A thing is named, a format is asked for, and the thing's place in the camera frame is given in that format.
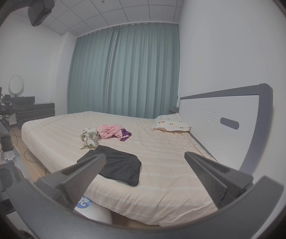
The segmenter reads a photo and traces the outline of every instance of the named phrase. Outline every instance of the green curtain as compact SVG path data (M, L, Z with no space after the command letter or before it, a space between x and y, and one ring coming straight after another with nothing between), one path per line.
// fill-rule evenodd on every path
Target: green curtain
M180 66L178 26L119 26L112 51L107 113L156 118L176 106Z
M168 114L177 103L178 26L147 23L108 30L111 36L106 34L104 44L97 38L103 30L85 36L85 41L79 40L85 37L77 40L69 75L68 112L141 118Z
M106 112L109 65L116 30L116 27L107 28L77 39L68 80L68 113Z

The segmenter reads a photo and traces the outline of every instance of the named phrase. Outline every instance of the beige bed sheet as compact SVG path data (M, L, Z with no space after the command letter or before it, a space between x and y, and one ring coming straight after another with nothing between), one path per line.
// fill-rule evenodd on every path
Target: beige bed sheet
M185 151L210 156L189 133L153 130L154 119L97 112L61 115L26 122L22 139L50 171L73 165L88 149L80 149L86 127L122 125L132 136L126 141L99 139L100 145L132 153L142 162L139 184L97 175L84 195L130 219L150 225L177 225L217 210L209 194L184 159Z

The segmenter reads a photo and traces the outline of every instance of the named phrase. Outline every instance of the white wall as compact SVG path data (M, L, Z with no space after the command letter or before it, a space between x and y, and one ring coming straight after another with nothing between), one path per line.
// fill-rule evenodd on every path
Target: white wall
M56 88L56 76L66 75L70 68L73 53L71 45L74 46L75 39L71 34L61 36L44 26L33 27L27 18L10 14L0 28L2 93L9 94L9 80L13 75L19 74L24 80L21 96L35 96L36 103L55 102L56 111L58 106L59 113L62 114L64 111L60 100L66 99L66 91L57 92L62 96L53 99L51 88ZM60 82L59 88L64 84L67 83ZM10 123L15 123L13 116Z
M179 98L260 83L273 88L271 132L253 175L285 189L264 229L286 204L286 18L272 0L185 0L179 33Z

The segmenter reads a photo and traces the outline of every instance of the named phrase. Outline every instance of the blue logo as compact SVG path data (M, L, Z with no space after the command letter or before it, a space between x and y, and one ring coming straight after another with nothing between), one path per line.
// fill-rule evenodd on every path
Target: blue logo
M91 204L91 200L85 196L81 197L81 200L77 203L77 208L87 208Z

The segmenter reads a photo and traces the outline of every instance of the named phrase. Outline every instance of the round mirror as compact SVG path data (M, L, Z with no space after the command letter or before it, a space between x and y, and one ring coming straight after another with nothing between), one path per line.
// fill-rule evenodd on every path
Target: round mirror
M20 75L14 75L9 81L9 91L17 95L23 90L23 78Z

